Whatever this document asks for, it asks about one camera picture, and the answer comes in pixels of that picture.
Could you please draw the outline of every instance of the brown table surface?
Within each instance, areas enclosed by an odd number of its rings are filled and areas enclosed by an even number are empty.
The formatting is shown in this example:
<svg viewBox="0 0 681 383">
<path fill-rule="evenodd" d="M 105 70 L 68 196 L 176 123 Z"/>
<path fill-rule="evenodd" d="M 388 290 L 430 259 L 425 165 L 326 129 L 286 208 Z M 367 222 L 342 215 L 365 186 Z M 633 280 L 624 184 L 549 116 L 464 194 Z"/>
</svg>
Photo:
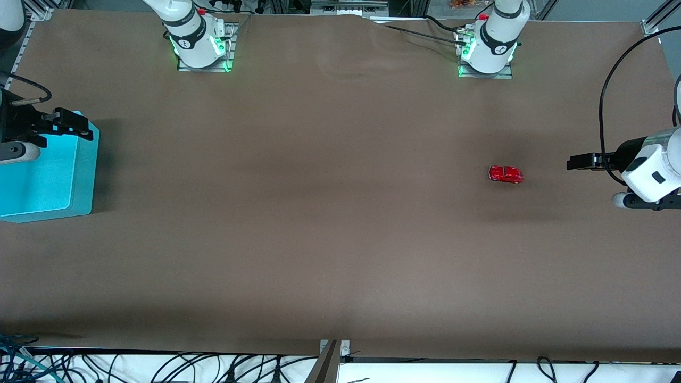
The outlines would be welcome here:
<svg viewBox="0 0 681 383">
<path fill-rule="evenodd" d="M 402 23 L 443 37 L 424 21 Z M 234 71 L 175 70 L 155 14 L 58 11 L 18 73 L 101 130 L 95 211 L 0 223 L 0 326 L 43 344 L 678 360 L 675 211 L 626 211 L 601 85 L 635 23 L 530 22 L 513 80 L 355 16 L 254 16 Z M 671 125 L 661 47 L 605 103 L 609 149 Z M 15 82 L 25 97 L 37 91 Z M 487 179 L 520 167 L 521 185 Z"/>
</svg>

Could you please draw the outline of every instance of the toy car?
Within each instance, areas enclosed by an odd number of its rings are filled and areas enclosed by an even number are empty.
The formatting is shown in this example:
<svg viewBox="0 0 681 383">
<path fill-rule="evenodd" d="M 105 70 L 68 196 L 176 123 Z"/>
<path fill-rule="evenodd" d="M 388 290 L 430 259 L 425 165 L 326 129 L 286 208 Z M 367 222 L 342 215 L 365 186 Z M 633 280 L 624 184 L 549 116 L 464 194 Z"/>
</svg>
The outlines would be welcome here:
<svg viewBox="0 0 681 383">
<path fill-rule="evenodd" d="M 493 165 L 490 167 L 490 179 L 492 181 L 521 183 L 524 177 L 518 168 Z"/>
</svg>

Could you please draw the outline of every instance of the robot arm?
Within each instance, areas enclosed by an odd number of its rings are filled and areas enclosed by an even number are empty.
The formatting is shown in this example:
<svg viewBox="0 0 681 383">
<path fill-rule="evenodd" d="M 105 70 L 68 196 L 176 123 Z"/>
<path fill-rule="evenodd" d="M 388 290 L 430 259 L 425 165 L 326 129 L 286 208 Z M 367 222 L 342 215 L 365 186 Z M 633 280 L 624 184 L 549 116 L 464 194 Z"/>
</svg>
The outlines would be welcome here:
<svg viewBox="0 0 681 383">
<path fill-rule="evenodd" d="M 24 34 L 26 16 L 22 0 L 3 0 L 0 6 L 0 55 Z"/>
<path fill-rule="evenodd" d="M 144 0 L 161 18 L 175 53 L 190 67 L 203 68 L 226 54 L 217 44 L 225 35 L 225 22 L 202 10 L 192 0 Z"/>
<path fill-rule="evenodd" d="M 681 128 L 673 127 L 648 137 L 622 143 L 614 153 L 573 155 L 567 170 L 612 170 L 622 173 L 629 188 L 613 196 L 617 207 L 630 209 L 681 209 Z"/>
<path fill-rule="evenodd" d="M 501 71 L 513 59 L 518 36 L 530 18 L 527 0 L 496 0 L 487 20 L 476 20 L 472 25 L 473 39 L 463 49 L 461 59 L 483 74 Z"/>
</svg>

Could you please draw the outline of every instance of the wire bundle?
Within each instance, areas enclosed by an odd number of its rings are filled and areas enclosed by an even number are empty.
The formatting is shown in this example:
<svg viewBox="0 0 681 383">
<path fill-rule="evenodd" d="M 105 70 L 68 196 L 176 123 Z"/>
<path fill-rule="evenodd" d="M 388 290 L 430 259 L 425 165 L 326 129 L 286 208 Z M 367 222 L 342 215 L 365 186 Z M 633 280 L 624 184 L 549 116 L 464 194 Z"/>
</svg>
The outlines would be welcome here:
<svg viewBox="0 0 681 383">
<path fill-rule="evenodd" d="M 0 383 L 32 383 L 46 376 L 51 376 L 57 383 L 74 383 L 72 373 L 86 383 L 80 372 L 70 368 L 73 355 L 62 355 L 56 362 L 52 355 L 47 355 L 40 361 L 35 360 L 26 352 L 25 346 L 37 340 L 37 337 L 28 335 L 0 335 L 0 355 L 2 356 L 0 366 L 3 367 L 0 371 Z M 49 367 L 43 364 L 47 358 L 50 358 Z"/>
</svg>

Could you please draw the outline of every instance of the power cord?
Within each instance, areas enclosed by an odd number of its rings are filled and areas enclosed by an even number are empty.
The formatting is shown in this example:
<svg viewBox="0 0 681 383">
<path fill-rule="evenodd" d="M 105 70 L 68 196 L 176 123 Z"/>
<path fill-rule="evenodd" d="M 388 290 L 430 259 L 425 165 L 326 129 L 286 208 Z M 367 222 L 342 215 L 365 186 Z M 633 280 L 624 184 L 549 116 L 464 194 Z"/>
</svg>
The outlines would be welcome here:
<svg viewBox="0 0 681 383">
<path fill-rule="evenodd" d="M 0 70 L 0 74 L 2 74 L 3 76 L 11 77 L 14 80 L 25 82 L 26 84 L 31 85 L 32 87 L 38 88 L 41 91 L 45 92 L 45 97 L 40 97 L 40 98 L 37 98 L 37 99 L 22 99 L 22 100 L 18 100 L 16 102 L 13 102 L 12 105 L 20 106 L 20 105 L 26 105 L 26 104 L 39 104 L 41 102 L 48 101 L 49 99 L 52 98 L 52 92 L 50 92 L 50 89 L 43 87 L 41 84 L 38 84 L 37 82 L 33 82 L 33 81 L 29 80 L 28 78 L 23 78 L 22 76 L 18 76 L 18 75 L 13 74 L 13 73 L 5 72 L 3 70 Z"/>
<path fill-rule="evenodd" d="M 598 366 L 599 366 L 600 364 L 601 364 L 601 363 L 600 363 L 599 361 L 595 361 L 595 362 L 594 362 L 594 368 L 591 370 L 591 372 L 589 372 L 589 373 L 586 374 L 586 377 L 584 378 L 584 380 L 582 381 L 582 383 L 587 383 L 587 381 L 589 380 L 589 378 L 591 378 L 591 375 L 593 375 L 594 373 L 596 373 L 596 370 L 598 369 Z"/>
<path fill-rule="evenodd" d="M 438 37 L 438 36 L 428 35 L 428 34 L 426 34 L 426 33 L 421 33 L 421 32 L 417 32 L 417 31 L 412 31 L 412 30 L 410 30 L 410 29 L 404 29 L 404 28 L 400 28 L 400 27 L 394 27 L 394 26 L 392 26 L 392 25 L 386 25 L 386 27 L 391 28 L 391 29 L 395 29 L 396 31 L 402 31 L 402 32 L 411 33 L 412 35 L 423 36 L 423 37 L 427 37 L 427 38 L 429 38 L 429 39 L 439 40 L 439 41 L 443 41 L 443 42 L 449 42 L 449 43 L 452 43 L 452 44 L 455 44 L 455 45 L 466 45 L 466 43 L 461 42 L 461 41 L 456 41 L 456 40 L 451 40 L 451 39 L 445 39 L 444 37 Z"/>
<path fill-rule="evenodd" d="M 541 367 L 542 361 L 545 361 L 546 363 L 549 364 L 549 368 L 551 369 L 551 375 L 549 375 L 546 371 L 544 371 L 544 368 Z M 537 368 L 539 368 L 541 373 L 545 377 L 549 378 L 551 382 L 558 383 L 558 381 L 556 380 L 556 370 L 554 370 L 553 368 L 553 362 L 551 361 L 551 359 L 547 358 L 546 356 L 540 356 L 539 358 L 537 358 Z"/>
<path fill-rule="evenodd" d="M 681 85 L 681 75 L 676 78 L 674 83 L 674 110 L 676 111 L 676 117 L 681 119 L 681 111 L 679 111 L 679 85 Z"/>
<path fill-rule="evenodd" d="M 647 35 L 646 37 L 643 37 L 634 45 L 630 46 L 629 49 L 627 49 L 624 53 L 622 53 L 622 56 L 620 56 L 619 59 L 615 62 L 615 65 L 613 65 L 612 69 L 610 70 L 610 73 L 607 75 L 605 78 L 605 82 L 603 83 L 603 89 L 601 90 L 601 99 L 599 100 L 599 105 L 598 105 L 598 120 L 599 120 L 599 138 L 601 140 L 601 159 L 603 159 L 603 168 L 607 172 L 607 174 L 615 180 L 615 182 L 619 183 L 620 185 L 627 186 L 627 183 L 625 183 L 623 180 L 621 180 L 619 177 L 617 177 L 613 172 L 612 169 L 610 168 L 610 164 L 608 161 L 605 160 L 605 138 L 604 138 L 604 128 L 603 128 L 603 100 L 605 99 L 605 91 L 607 90 L 607 86 L 610 83 L 610 79 L 612 78 L 612 75 L 615 74 L 615 71 L 617 68 L 620 66 L 622 61 L 624 61 L 624 58 L 631 53 L 632 50 L 636 49 L 639 45 L 643 44 L 644 42 L 647 42 L 648 40 L 654 39 L 660 35 L 663 35 L 665 33 L 669 32 L 674 32 L 674 31 L 679 31 L 681 30 L 681 26 L 678 27 L 671 27 L 671 28 L 665 28 L 660 31 L 657 31 L 655 33 L 652 33 L 650 35 Z M 677 106 L 678 110 L 678 105 L 676 103 L 676 93 L 674 94 L 674 103 L 675 106 Z"/>
<path fill-rule="evenodd" d="M 494 5 L 494 2 L 493 2 L 493 1 L 490 1 L 490 3 L 487 4 L 487 6 L 486 6 L 485 8 L 481 9 L 480 12 L 478 12 L 478 13 L 475 15 L 475 17 L 473 18 L 473 20 L 477 20 L 477 18 L 479 18 L 480 15 L 483 14 L 483 12 L 485 12 L 487 9 L 489 9 L 489 7 L 491 7 L 492 5 Z M 463 24 L 463 25 L 460 25 L 460 26 L 458 26 L 458 27 L 452 28 L 452 27 L 448 27 L 448 26 L 444 25 L 443 23 L 440 22 L 440 20 L 436 19 L 435 17 L 433 17 L 433 16 L 431 16 L 431 15 L 425 15 L 424 18 L 425 18 L 425 19 L 428 19 L 428 20 L 430 20 L 430 21 L 432 21 L 432 22 L 434 22 L 435 25 L 437 25 L 438 27 L 440 27 L 440 28 L 442 28 L 442 29 L 444 29 L 444 30 L 446 30 L 446 31 L 449 31 L 449 32 L 456 32 L 456 29 L 458 29 L 458 28 L 463 28 L 463 27 L 466 26 L 465 24 Z"/>
<path fill-rule="evenodd" d="M 513 359 L 511 360 L 511 363 L 513 363 L 513 365 L 511 366 L 511 371 L 509 371 L 509 377 L 506 378 L 506 383 L 511 383 L 513 372 L 516 371 L 516 365 L 518 365 L 518 361 L 516 359 Z"/>
</svg>

